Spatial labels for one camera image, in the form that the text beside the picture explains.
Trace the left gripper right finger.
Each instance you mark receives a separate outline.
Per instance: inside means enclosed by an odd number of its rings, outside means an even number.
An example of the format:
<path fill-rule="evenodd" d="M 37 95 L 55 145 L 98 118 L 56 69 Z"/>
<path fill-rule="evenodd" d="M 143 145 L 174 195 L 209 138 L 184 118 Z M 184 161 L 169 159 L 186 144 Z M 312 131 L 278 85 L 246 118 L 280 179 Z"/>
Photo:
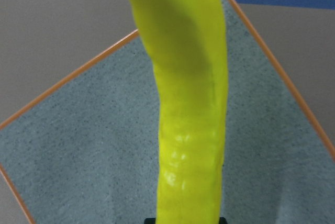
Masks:
<path fill-rule="evenodd" d="M 227 224 L 227 221 L 224 217 L 220 217 L 220 224 Z"/>

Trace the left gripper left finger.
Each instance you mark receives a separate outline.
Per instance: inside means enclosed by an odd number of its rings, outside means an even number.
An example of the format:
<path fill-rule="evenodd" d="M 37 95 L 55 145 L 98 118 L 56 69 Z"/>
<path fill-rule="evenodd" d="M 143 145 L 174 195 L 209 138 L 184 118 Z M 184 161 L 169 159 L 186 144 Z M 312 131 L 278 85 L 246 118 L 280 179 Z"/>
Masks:
<path fill-rule="evenodd" d="M 156 224 L 156 218 L 146 218 L 144 224 Z"/>

